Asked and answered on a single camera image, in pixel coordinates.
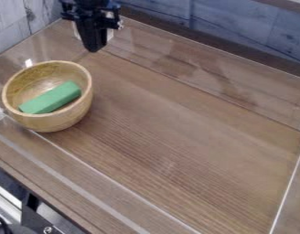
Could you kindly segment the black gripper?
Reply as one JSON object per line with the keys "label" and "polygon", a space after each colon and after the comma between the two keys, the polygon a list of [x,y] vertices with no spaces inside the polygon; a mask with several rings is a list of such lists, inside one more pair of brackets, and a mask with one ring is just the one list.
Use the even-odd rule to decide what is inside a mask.
{"label": "black gripper", "polygon": [[106,45],[106,29],[122,29],[120,17],[121,5],[113,0],[58,0],[62,6],[62,19],[77,21],[90,19],[96,24],[96,42],[93,25],[89,21],[77,21],[82,46],[94,52]]}

